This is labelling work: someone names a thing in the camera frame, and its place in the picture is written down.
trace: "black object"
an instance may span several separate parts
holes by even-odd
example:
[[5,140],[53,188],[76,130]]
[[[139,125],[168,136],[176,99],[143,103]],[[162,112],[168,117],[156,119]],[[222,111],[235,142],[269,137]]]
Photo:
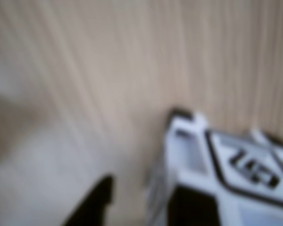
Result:
[[178,186],[168,204],[168,226],[220,226],[218,206],[211,195]]
[[194,119],[193,112],[184,108],[175,107],[170,111],[170,114],[167,117],[167,121],[166,121],[167,128],[169,128],[172,119],[175,117],[180,117],[189,121],[192,121]]
[[103,226],[105,207],[112,202],[113,178],[104,177],[64,226]]

